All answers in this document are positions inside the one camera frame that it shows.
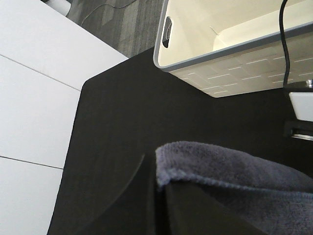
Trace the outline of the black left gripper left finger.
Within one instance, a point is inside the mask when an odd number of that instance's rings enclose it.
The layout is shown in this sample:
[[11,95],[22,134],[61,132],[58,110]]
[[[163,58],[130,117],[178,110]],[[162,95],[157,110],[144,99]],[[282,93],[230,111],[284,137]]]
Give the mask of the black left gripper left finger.
[[83,229],[83,234],[155,235],[155,177],[155,159],[145,155],[125,191]]

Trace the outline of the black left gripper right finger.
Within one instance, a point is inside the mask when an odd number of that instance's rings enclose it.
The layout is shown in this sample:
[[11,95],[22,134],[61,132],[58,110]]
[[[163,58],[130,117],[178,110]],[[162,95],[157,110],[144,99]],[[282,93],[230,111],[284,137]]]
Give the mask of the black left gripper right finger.
[[263,235],[193,183],[165,186],[167,213],[173,235]]

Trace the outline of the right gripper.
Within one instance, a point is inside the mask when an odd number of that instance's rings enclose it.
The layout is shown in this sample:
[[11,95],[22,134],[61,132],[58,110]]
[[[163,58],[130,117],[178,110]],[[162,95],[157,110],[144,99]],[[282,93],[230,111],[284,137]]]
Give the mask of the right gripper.
[[289,83],[284,87],[284,92],[291,102],[296,117],[296,120],[285,122],[284,136],[312,141],[313,80]]

